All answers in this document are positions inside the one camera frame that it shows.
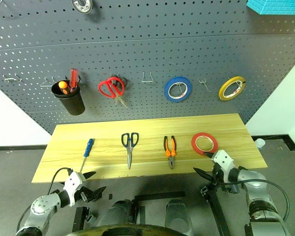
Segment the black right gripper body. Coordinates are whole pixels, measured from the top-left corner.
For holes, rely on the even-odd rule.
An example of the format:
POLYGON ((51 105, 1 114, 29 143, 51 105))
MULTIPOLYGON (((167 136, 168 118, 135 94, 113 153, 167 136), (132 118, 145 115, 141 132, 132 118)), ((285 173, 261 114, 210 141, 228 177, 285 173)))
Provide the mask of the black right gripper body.
POLYGON ((212 184, 214 186, 218 186, 224 183, 224 172, 221 169, 221 166, 219 164, 214 164, 213 170, 212 170, 212 177, 213 177, 212 184))

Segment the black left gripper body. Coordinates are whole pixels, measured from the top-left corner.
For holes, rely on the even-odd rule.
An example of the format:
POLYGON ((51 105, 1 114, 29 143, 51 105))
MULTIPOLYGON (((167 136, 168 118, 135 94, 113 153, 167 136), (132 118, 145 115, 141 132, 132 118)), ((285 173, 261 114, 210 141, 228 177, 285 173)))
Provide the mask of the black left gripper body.
POLYGON ((83 200, 84 202, 88 202, 88 189, 84 186, 81 187, 81 189, 77 190, 74 194, 74 200, 81 201, 83 200))

